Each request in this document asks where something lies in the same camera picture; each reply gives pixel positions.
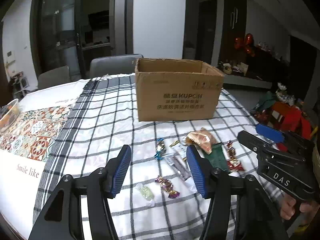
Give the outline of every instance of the finger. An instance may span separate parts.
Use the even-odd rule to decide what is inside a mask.
[[[280,216],[285,220],[290,220],[292,216],[289,216],[286,212],[284,212],[282,209],[280,211]]]
[[[284,196],[285,201],[289,204],[289,206],[293,207],[295,205],[295,203],[297,202],[293,197],[291,197],[290,195],[286,194]]]
[[[288,217],[292,217],[295,213],[294,208],[289,206],[287,202],[282,203],[281,211],[284,212]]]
[[[312,204],[309,204],[309,203],[302,203],[300,205],[300,211],[302,213],[307,213],[307,212],[311,212],[313,210],[316,209],[316,205],[314,205],[313,203]]]

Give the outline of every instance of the door handle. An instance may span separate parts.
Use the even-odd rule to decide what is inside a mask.
[[[232,23],[233,23],[233,12],[230,13],[230,27],[233,29]]]
[[[233,18],[233,21],[232,21],[232,29],[235,28],[235,12],[232,12],[232,18]]]
[[[238,22],[238,8],[235,7],[235,9],[236,9],[236,23],[237,23]]]
[[[79,35],[79,33],[77,33],[76,36],[77,36],[77,46],[80,46],[80,35]]]

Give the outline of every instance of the blue gripper pad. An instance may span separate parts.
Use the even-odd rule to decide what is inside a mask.
[[[124,181],[124,177],[127,174],[127,170],[131,161],[131,148],[128,145],[125,145],[121,149],[117,158],[121,158],[121,160],[112,178],[113,183],[112,183],[111,193],[114,196],[120,192],[123,181]]]
[[[190,145],[187,147],[187,161],[190,167],[190,171],[195,182],[197,191],[201,194],[203,198],[207,198],[207,190],[205,187],[205,176],[201,171],[201,168],[198,163],[198,158],[201,158],[196,147]]]
[[[269,138],[270,140],[279,143],[279,142],[284,142],[284,136],[282,132],[277,131],[269,126],[263,125],[263,124],[257,124],[256,125],[256,131],[258,134]]]

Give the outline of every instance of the floor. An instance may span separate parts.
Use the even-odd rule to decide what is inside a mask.
[[[228,84],[224,84],[223,87],[229,91],[229,93],[233,95],[248,111],[253,109],[259,101],[259,98],[265,95],[265,93],[268,91],[268,89]]]

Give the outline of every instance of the patterned table runner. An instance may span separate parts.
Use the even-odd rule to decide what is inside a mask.
[[[0,149],[46,161],[48,148],[65,125],[73,105],[20,113],[13,124],[4,133],[0,133]]]

